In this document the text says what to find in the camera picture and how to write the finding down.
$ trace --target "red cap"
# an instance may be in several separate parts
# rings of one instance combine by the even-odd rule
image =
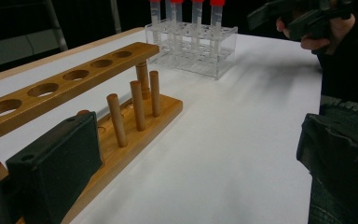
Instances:
[[[211,6],[222,7],[225,4],[226,0],[211,0]]]

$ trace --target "hand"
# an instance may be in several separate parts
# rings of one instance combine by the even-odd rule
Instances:
[[[310,35],[304,35],[301,38],[301,48],[314,50],[328,46],[325,54],[333,55],[354,24],[355,18],[353,15],[348,20],[334,18],[330,20],[330,38],[311,39]],[[290,31],[285,27],[281,18],[277,19],[276,26],[279,32],[283,32],[288,38],[290,37]]]

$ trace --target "white tabletop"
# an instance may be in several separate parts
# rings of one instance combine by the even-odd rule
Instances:
[[[0,96],[133,42],[145,32],[0,80]],[[311,176],[296,160],[301,123],[318,113],[317,58],[297,42],[238,35],[236,62],[219,80],[149,64],[179,116],[73,223],[307,223]],[[135,68],[0,138],[0,161],[77,111],[108,112],[131,97]]]

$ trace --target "test tube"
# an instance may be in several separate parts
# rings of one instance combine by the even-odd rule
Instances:
[[[159,45],[161,42],[161,32],[160,32],[160,21],[161,21],[161,10],[160,10],[160,1],[161,0],[149,0],[150,1],[150,14],[152,17],[152,32],[153,32],[153,43]]]
[[[204,0],[192,0],[192,36],[191,36],[191,48],[195,51],[200,49],[200,29],[202,19],[202,2]]]
[[[222,14],[225,0],[211,0],[211,57],[217,58],[220,51],[220,32],[222,28]]]
[[[171,0],[172,31],[175,36],[173,40],[174,54],[181,52],[183,47],[183,35],[181,31],[182,3],[183,0]]]
[[[171,21],[172,19],[171,0],[165,0],[165,16],[167,21]]]

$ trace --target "wooden rack base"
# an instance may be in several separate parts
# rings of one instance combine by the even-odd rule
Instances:
[[[161,115],[155,118],[151,99],[143,102],[146,128],[142,132],[136,129],[132,100],[120,106],[129,142],[126,147],[118,146],[110,114],[98,121],[103,167],[91,178],[62,223],[69,223],[77,216],[183,109],[182,101],[161,94]]]

